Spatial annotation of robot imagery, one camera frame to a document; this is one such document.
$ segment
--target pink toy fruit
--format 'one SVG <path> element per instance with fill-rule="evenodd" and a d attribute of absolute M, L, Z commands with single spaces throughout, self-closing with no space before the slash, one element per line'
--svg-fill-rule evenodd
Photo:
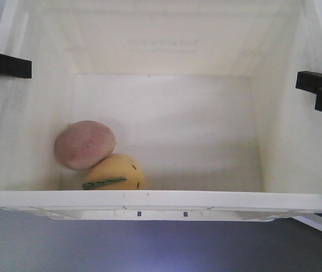
<path fill-rule="evenodd" d="M 93 167 L 113 152 L 117 144 L 113 132 L 96 121 L 80 121 L 69 125 L 57 136 L 55 157 L 73 170 Z"/>

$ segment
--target foam ball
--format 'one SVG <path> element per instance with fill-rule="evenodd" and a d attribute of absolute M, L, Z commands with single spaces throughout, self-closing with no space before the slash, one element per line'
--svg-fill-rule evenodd
<path fill-rule="evenodd" d="M 113 152 L 117 144 L 109 127 L 96 121 L 69 125 L 57 136 L 55 157 L 73 170 L 91 168 Z"/>

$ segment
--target yellow toy fruit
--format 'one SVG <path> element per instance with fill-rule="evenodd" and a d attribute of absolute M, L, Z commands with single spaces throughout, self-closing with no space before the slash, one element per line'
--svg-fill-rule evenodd
<path fill-rule="evenodd" d="M 84 190 L 140 190 L 145 177 L 138 161 L 128 155 L 112 155 L 91 168 Z"/>

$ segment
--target pink ball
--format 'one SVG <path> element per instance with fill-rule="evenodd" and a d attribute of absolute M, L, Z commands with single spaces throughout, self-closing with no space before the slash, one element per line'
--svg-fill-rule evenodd
<path fill-rule="evenodd" d="M 54 145 L 55 157 L 73 170 L 93 167 L 113 152 L 113 132 L 96 121 L 80 121 L 71 124 L 59 136 Z"/>

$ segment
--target bin floor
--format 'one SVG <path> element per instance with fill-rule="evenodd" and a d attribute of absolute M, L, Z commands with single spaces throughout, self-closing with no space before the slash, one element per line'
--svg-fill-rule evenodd
<path fill-rule="evenodd" d="M 96 120 L 136 157 L 147 189 L 262 192 L 247 78 L 78 75 L 71 121 Z M 85 172 L 62 169 L 61 189 Z"/>

